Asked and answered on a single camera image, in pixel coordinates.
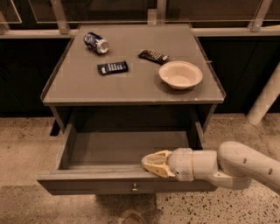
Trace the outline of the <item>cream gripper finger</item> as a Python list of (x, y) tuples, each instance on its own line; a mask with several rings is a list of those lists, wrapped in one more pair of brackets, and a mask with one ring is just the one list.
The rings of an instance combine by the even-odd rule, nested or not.
[(170, 150), (161, 150), (142, 158), (142, 164), (163, 165), (167, 162), (168, 157), (172, 154)]
[(174, 177), (175, 174), (170, 170), (170, 167), (167, 164), (143, 164), (143, 168), (148, 172), (152, 172), (159, 177), (169, 178)]

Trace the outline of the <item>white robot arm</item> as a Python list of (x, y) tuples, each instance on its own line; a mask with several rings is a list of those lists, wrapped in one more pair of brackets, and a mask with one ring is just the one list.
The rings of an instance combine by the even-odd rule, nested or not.
[(218, 150), (161, 150), (144, 156), (142, 165), (162, 178), (202, 179), (236, 190), (247, 188), (254, 179), (280, 194), (280, 162), (235, 141), (222, 143)]

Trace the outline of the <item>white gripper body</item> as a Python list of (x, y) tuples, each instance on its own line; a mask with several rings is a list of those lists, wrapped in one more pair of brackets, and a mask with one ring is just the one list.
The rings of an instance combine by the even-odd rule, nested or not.
[(168, 157), (168, 165), (178, 181), (194, 181), (193, 150), (178, 148)]

